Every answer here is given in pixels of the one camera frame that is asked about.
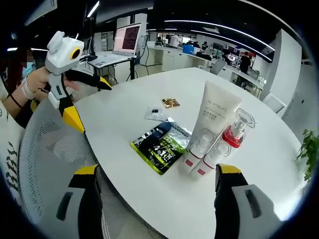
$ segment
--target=black strap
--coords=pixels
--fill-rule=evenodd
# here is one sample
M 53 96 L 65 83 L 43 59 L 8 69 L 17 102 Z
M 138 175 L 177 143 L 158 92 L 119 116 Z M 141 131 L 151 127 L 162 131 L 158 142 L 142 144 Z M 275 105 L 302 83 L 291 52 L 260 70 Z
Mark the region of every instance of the black strap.
M 22 106 L 18 103 L 18 101 L 15 100 L 15 98 L 12 95 L 9 95 L 8 97 L 11 97 L 11 99 L 15 102 L 15 104 L 19 106 L 20 109 L 22 109 Z

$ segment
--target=red label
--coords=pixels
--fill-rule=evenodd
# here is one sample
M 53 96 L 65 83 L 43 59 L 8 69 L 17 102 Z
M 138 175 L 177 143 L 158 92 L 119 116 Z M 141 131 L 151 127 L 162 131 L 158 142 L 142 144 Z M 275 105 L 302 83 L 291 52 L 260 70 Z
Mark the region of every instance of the red label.
M 203 170 L 201 170 L 201 169 L 198 169 L 198 171 L 197 171 L 200 175 L 204 175 L 206 172 L 204 172 Z
M 191 166 L 193 165 L 193 163 L 190 162 L 188 159 L 186 160 L 186 164 L 187 164 L 189 167 L 191 167 Z

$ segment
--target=person's hand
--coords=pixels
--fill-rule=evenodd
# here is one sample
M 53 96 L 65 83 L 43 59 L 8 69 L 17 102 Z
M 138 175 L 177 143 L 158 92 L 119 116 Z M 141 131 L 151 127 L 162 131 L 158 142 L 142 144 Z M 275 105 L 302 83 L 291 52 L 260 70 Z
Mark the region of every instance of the person's hand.
M 28 87 L 32 92 L 36 92 L 38 89 L 43 89 L 46 86 L 46 83 L 48 82 L 50 72 L 45 67 L 41 67 L 37 69 L 36 71 L 33 71 L 28 77 Z M 74 83 L 73 81 L 69 81 L 64 77 L 64 85 L 67 87 L 71 87 L 77 91 L 79 91 L 81 88 Z

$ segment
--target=ceiling light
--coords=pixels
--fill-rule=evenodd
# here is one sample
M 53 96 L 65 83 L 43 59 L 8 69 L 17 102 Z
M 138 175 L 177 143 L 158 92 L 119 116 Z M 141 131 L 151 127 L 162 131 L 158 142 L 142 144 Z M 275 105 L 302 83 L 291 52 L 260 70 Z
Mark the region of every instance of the ceiling light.
M 201 23 L 201 24 L 209 24 L 209 25 L 214 25 L 214 26 L 220 26 L 229 30 L 233 30 L 233 31 L 237 31 L 241 34 L 244 34 L 246 36 L 249 36 L 250 38 L 253 38 L 256 41 L 259 41 L 260 43 L 264 44 L 265 46 L 269 47 L 270 49 L 272 49 L 273 51 L 275 50 L 274 47 L 268 45 L 267 43 L 263 42 L 262 40 L 259 40 L 258 38 L 251 36 L 243 31 L 228 27 L 228 26 L 223 26 L 223 25 L 219 25 L 219 24 L 215 24 L 215 23 L 210 23 L 210 22 L 204 22 L 204 21 L 193 21 L 193 20 L 166 20 L 165 22 L 194 22 L 194 23 Z
M 251 50 L 253 50 L 253 51 L 255 51 L 255 52 L 258 52 L 258 54 L 260 54 L 260 55 L 262 55 L 263 57 L 265 57 L 266 59 L 272 61 L 269 57 L 265 56 L 263 53 L 261 53 L 261 52 L 255 50 L 254 48 L 252 48 L 252 47 L 250 47 L 250 46 L 247 46 L 247 45 L 245 45 L 245 44 L 243 44 L 243 43 L 240 43 L 239 41 L 235 41 L 235 40 L 233 40 L 233 39 L 230 39 L 230 38 L 227 38 L 227 37 L 224 37 L 224 36 L 220 36 L 220 35 L 217 35 L 217 34 L 204 32 L 204 31 L 195 31 L 195 30 L 191 30 L 191 31 L 199 32 L 199 33 L 204 33 L 204 34 L 209 34 L 209 35 L 213 35 L 213 36 L 218 36 L 218 37 L 221 37 L 221 38 L 224 38 L 224 39 L 227 39 L 227 40 L 236 42 L 236 43 L 241 44 L 242 46 L 245 46 L 245 47 L 247 47 L 247 48 L 249 48 L 249 49 L 251 49 Z
M 94 7 L 91 9 L 91 11 L 90 11 L 89 14 L 88 14 L 88 17 L 90 17 L 90 16 L 94 13 L 94 11 L 98 8 L 99 4 L 100 4 L 100 1 L 98 1 L 98 2 L 94 5 Z
M 12 47 L 12 48 L 8 48 L 6 51 L 16 51 L 18 48 L 17 47 Z
M 17 47 L 8 48 L 6 51 L 16 51 Z M 46 49 L 40 49 L 40 48 L 31 48 L 31 51 L 48 51 Z
M 40 48 L 31 48 L 32 51 L 48 51 L 46 49 L 40 49 Z

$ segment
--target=wristband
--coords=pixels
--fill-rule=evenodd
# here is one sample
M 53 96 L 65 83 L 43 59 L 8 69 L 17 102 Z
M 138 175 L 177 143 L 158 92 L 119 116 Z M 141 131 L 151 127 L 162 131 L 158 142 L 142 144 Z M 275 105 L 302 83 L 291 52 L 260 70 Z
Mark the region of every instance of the wristband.
M 20 109 L 22 109 L 22 106 L 18 103 L 18 101 L 15 100 L 15 98 L 13 98 L 12 95 L 9 95 L 8 97 L 11 97 L 11 99 L 13 100 L 13 102 L 15 102 L 15 104 L 16 104 L 17 106 L 19 106 Z
M 22 92 L 27 99 L 32 100 L 34 98 L 34 93 L 30 90 L 27 80 L 22 84 Z

